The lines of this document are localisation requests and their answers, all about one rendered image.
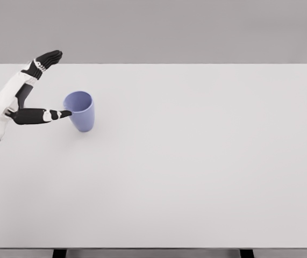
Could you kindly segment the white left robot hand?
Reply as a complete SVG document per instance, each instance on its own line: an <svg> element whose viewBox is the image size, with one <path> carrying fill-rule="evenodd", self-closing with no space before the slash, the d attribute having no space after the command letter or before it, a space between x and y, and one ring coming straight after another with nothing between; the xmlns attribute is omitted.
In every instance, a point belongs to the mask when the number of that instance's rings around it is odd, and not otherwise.
<svg viewBox="0 0 307 258"><path fill-rule="evenodd" d="M58 64L62 56L61 50L47 52L31 60L8 80L0 91L1 119L12 119L18 125L36 125L50 123L72 115L69 110L57 111L24 106L36 82L52 65Z"/></svg>

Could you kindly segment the blue plastic cup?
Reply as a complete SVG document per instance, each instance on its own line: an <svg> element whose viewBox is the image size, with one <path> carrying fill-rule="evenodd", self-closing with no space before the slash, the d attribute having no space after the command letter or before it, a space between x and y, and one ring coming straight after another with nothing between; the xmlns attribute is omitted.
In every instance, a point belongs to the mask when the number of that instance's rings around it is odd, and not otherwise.
<svg viewBox="0 0 307 258"><path fill-rule="evenodd" d="M89 93L74 91L65 97L63 106L72 113L70 120L80 132L92 130L95 122L95 108Z"/></svg>

